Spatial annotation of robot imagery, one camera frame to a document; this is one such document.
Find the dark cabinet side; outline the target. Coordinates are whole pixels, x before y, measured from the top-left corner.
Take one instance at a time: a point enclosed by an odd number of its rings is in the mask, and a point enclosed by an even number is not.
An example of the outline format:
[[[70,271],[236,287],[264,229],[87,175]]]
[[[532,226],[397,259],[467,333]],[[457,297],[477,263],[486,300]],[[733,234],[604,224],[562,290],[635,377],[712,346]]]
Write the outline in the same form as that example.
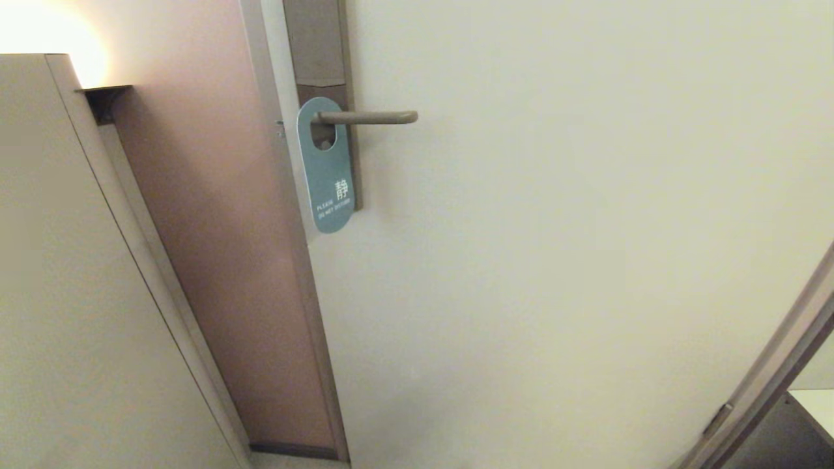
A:
[[[834,469],[834,450],[787,392],[721,469]]]

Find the blue do-not-disturb door hanger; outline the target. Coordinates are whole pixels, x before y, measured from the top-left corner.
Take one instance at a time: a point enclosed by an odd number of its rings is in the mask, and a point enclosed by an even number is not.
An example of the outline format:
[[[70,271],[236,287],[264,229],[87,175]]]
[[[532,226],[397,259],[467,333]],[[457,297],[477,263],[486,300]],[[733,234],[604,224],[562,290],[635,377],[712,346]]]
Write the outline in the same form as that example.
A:
[[[346,226],[356,205],[346,126],[334,125],[336,137],[326,150],[313,139],[313,119],[318,113],[340,110],[336,101],[315,97],[301,107],[296,119],[310,210],[316,229],[322,234],[333,234]]]

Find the dark wall lamp bracket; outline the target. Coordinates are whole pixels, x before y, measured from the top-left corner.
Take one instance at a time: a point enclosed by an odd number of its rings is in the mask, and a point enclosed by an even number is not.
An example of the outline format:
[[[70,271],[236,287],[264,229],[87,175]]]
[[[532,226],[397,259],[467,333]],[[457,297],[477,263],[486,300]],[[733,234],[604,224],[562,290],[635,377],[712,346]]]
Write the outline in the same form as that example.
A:
[[[83,95],[89,105],[94,121],[98,126],[114,124],[113,108],[116,101],[134,89],[131,84],[99,88],[76,89],[75,93]]]

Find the white door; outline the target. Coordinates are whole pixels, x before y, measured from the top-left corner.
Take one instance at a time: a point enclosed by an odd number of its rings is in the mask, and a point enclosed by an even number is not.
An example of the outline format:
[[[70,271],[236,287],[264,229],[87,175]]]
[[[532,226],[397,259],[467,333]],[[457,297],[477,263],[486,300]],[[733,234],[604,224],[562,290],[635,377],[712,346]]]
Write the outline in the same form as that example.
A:
[[[667,469],[834,242],[834,0],[347,0],[352,469]]]

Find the small metal hinge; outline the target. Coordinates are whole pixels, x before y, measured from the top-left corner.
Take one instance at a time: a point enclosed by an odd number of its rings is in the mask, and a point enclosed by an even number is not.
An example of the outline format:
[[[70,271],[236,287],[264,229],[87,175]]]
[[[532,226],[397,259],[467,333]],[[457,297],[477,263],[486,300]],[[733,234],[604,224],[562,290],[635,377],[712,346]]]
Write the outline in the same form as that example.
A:
[[[726,421],[727,417],[730,413],[733,412],[734,406],[733,403],[722,403],[721,406],[717,409],[717,412],[712,416],[711,421],[701,433],[701,436],[705,439],[712,438],[713,434],[717,432],[718,429],[723,425]]]

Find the brown metal lock plate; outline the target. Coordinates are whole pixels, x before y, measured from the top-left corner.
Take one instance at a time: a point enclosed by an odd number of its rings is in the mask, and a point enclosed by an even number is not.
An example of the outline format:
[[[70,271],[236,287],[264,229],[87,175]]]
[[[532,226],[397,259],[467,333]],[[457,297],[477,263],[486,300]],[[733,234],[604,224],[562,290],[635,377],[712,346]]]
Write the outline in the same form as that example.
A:
[[[300,105],[325,97],[354,111],[347,0],[283,0]]]

